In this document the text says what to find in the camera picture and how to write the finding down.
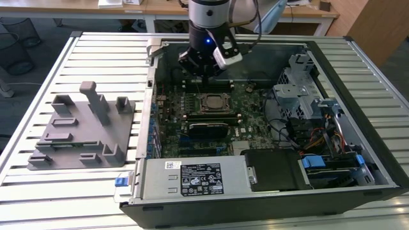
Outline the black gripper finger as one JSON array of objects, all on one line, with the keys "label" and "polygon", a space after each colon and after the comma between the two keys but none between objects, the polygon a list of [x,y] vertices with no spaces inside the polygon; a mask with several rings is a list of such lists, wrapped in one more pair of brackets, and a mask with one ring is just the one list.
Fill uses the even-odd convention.
[{"label": "black gripper finger", "polygon": [[204,87],[206,88],[208,88],[210,87],[210,80],[214,78],[214,77],[216,77],[216,76],[219,76],[219,75],[222,75],[222,73],[226,71],[224,69],[222,69],[220,67],[219,67],[219,65],[218,64],[215,64],[215,65],[206,65],[206,67],[204,67]]},{"label": "black gripper finger", "polygon": [[187,74],[195,79],[202,79],[203,86],[207,85],[206,67],[207,62],[204,54],[196,49],[188,49],[179,55],[179,64],[182,65]]}]

